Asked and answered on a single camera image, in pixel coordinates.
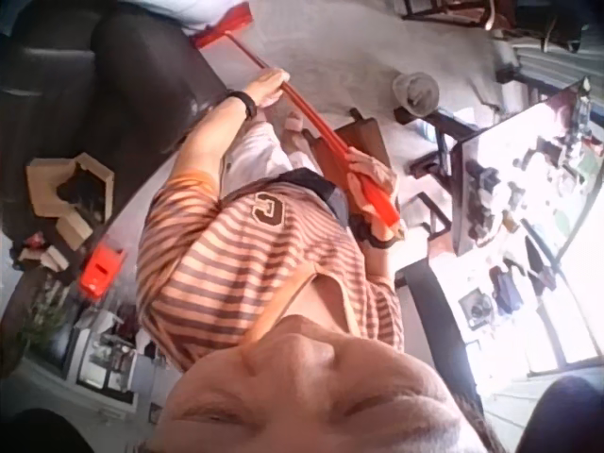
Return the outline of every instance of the nose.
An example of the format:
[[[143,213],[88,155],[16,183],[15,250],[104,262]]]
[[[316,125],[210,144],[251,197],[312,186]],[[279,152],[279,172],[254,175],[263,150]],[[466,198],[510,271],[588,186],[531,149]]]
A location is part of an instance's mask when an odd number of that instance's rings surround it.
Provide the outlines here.
[[[288,400],[290,408],[313,412],[328,399],[335,358],[332,344],[299,333],[264,338],[243,351],[247,369],[266,384],[261,387],[270,392],[270,399]]]

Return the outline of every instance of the wall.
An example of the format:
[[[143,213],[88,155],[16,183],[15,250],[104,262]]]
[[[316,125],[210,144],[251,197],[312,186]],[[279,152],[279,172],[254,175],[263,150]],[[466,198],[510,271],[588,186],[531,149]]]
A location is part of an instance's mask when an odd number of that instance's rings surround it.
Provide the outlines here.
[[[516,449],[537,401],[547,387],[562,376],[570,375],[582,377],[604,392],[604,367],[600,366],[518,380],[483,400],[485,418],[509,451]]]
[[[8,253],[11,247],[12,241],[0,231],[0,319],[2,319],[8,300],[23,274],[12,268],[12,259]]]
[[[422,326],[415,302],[411,297],[409,287],[405,286],[396,291],[401,305],[403,317],[403,330],[405,333],[405,352],[420,361],[424,361],[434,368],[434,361],[430,353],[426,332]]]

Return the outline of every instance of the striped shirt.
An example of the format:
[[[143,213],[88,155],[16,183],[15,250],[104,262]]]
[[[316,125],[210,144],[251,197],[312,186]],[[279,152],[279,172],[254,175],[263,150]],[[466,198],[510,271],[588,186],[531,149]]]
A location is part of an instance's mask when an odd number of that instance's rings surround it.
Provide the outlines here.
[[[402,349],[392,281],[366,275],[359,246],[314,193],[278,182],[226,202],[209,175],[179,176],[159,190],[145,221],[141,324],[186,371],[261,336],[318,275],[340,284],[352,333]]]

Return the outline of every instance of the wristwatch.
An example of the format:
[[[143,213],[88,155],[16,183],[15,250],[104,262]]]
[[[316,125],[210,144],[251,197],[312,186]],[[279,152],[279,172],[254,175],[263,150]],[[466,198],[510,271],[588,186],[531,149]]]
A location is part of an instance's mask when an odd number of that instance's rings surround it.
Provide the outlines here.
[[[236,97],[237,99],[239,99],[240,101],[242,101],[245,104],[245,118],[246,119],[250,120],[256,116],[256,112],[258,111],[258,108],[256,107],[256,103],[254,102],[254,99],[252,99],[249,94],[247,94],[246,92],[231,91],[231,92],[228,92],[228,94],[226,95],[226,98],[229,98],[229,97]]]
[[[378,239],[371,232],[371,226],[365,221],[364,217],[359,214],[353,214],[349,217],[348,226],[350,227],[350,230],[352,231],[352,234],[357,242],[362,243],[363,241],[367,241],[374,248],[390,248],[398,241],[396,236],[392,237],[392,239],[388,241]]]

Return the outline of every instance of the red handle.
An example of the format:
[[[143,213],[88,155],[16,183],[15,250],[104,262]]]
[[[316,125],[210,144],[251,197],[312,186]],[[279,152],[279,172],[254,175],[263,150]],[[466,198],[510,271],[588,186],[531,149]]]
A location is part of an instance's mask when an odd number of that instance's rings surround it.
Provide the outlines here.
[[[268,68],[269,66],[256,56],[252,51],[247,49],[243,44],[235,39],[230,33],[226,35],[239,47],[250,59],[252,59],[260,68]],[[313,126],[317,128],[323,140],[327,144],[327,148],[334,154],[339,161],[343,170],[346,170],[348,163],[346,160],[346,154],[348,153],[348,146],[342,140],[342,138],[336,134],[331,127],[327,125],[325,121],[319,116],[319,113],[308,103],[302,96],[294,89],[292,85],[285,82],[281,86],[283,92],[285,92],[292,102],[304,113],[309,119]],[[376,209],[377,216],[388,226],[397,232],[400,229],[400,217],[398,211],[390,201],[390,197],[380,189],[376,182],[369,176],[359,175],[359,181],[361,183],[362,192],[369,203]]]

